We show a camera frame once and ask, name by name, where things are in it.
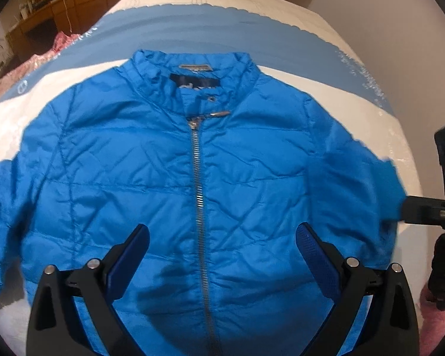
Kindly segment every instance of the puffer jacket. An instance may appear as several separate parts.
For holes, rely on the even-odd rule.
[[[404,196],[390,161],[248,54],[138,51],[48,103],[0,162],[0,288],[19,254],[31,301],[46,265],[79,268],[144,223],[114,307],[148,356],[297,356],[331,309],[297,226],[385,267]]]

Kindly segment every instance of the pink fabric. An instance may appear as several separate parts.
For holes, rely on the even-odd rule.
[[[66,36],[63,32],[58,33],[55,37],[53,46],[48,52],[43,53],[42,55],[33,55],[22,65],[7,73],[3,78],[0,79],[0,97],[6,91],[8,91],[11,86],[14,85],[17,81],[37,69],[40,65],[47,63],[54,56],[56,56],[57,53],[72,44],[72,42],[78,37],[78,34],[71,34],[71,36]]]
[[[445,335],[445,311],[438,310],[429,300],[432,294],[425,285],[420,293],[420,312],[424,319],[420,330],[420,356],[430,355]]]

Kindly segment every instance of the jacket collar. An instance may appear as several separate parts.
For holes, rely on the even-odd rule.
[[[209,65],[212,71],[191,71],[184,65]],[[232,110],[253,89],[261,72],[247,53],[163,53],[137,51],[122,66],[139,94],[172,112],[193,117]],[[214,78],[219,87],[199,90],[177,87],[170,75]]]

